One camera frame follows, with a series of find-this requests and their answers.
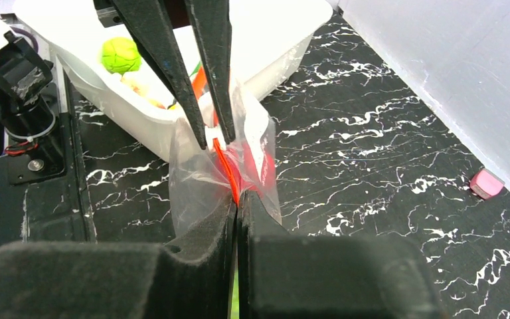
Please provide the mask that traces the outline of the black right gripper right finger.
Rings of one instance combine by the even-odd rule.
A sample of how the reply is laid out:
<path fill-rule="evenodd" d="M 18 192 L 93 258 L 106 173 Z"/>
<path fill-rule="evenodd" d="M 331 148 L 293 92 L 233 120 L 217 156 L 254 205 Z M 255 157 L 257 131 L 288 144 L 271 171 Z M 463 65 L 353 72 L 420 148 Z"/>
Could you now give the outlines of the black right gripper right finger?
<path fill-rule="evenodd" d="M 237 210 L 241 318 L 445 318 L 420 249 L 399 236 L 306 237 L 255 191 Z"/>

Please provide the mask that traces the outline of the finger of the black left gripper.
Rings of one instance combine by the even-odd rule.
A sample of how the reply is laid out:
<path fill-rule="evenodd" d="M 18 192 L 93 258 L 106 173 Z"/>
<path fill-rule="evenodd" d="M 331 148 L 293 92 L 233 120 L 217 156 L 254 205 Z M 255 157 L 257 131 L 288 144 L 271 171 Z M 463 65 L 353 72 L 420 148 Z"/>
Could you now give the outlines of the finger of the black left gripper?
<path fill-rule="evenodd" d="M 228 0 L 185 1 L 214 110 L 226 144 L 236 138 L 230 100 L 232 27 Z"/>
<path fill-rule="evenodd" d="M 141 57 L 182 106 L 201 149 L 205 125 L 173 29 L 190 25 L 184 1 L 113 0 Z"/>

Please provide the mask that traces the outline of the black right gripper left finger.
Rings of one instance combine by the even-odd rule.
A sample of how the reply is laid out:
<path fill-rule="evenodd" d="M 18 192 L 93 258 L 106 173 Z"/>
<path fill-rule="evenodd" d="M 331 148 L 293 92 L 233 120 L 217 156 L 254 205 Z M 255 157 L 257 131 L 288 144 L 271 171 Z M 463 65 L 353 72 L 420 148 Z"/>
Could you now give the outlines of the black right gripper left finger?
<path fill-rule="evenodd" d="M 228 318 L 236 205 L 166 244 L 0 247 L 0 318 Z"/>

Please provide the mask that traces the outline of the clear zip bag orange zipper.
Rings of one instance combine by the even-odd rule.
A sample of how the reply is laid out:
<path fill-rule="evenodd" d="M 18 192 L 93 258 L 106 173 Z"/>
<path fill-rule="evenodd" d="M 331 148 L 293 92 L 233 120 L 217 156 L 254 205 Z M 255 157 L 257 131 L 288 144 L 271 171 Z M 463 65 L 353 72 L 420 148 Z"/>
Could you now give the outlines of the clear zip bag orange zipper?
<path fill-rule="evenodd" d="M 276 186 L 276 128 L 261 103 L 235 77 L 230 101 L 236 138 L 226 144 L 210 94 L 199 100 L 205 117 L 207 148 L 201 149 L 188 120 L 173 128 L 169 157 L 169 198 L 176 236 L 207 218 L 229 200 L 238 203 L 245 191 L 255 191 L 266 212 L 281 222 Z"/>

